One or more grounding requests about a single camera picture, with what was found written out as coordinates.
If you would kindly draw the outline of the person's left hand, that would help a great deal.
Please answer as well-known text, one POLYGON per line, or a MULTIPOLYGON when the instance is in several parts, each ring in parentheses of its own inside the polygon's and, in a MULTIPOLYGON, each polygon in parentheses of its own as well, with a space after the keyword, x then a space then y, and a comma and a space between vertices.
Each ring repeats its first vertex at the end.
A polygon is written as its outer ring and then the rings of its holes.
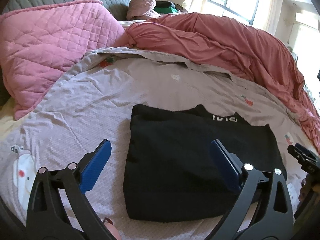
POLYGON ((119 231, 116 229, 116 227, 114 226, 112 220, 105 217, 103 220, 103 224, 108 229, 108 231, 114 236, 115 239, 122 240, 121 235, 119 231))

